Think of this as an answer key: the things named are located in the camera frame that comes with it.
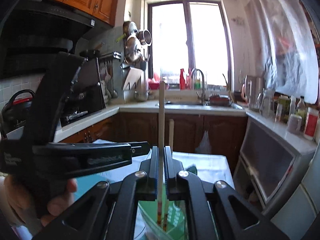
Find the person's left hand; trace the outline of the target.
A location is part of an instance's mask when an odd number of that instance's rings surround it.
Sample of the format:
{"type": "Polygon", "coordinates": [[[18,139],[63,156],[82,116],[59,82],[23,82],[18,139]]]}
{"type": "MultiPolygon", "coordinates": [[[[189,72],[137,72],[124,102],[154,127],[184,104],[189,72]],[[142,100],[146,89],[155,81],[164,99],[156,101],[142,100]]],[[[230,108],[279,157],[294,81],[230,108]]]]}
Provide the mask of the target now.
{"type": "MultiPolygon", "coordinates": [[[[14,176],[9,175],[4,180],[4,188],[9,205],[18,215],[22,222],[26,223],[31,217],[27,212],[33,207],[33,198],[27,190],[19,184],[14,176]]],[[[76,179],[67,181],[67,187],[64,194],[56,196],[47,204],[47,214],[40,218],[41,224],[47,226],[52,220],[61,215],[68,207],[74,203],[74,193],[78,185],[76,179]]]]}

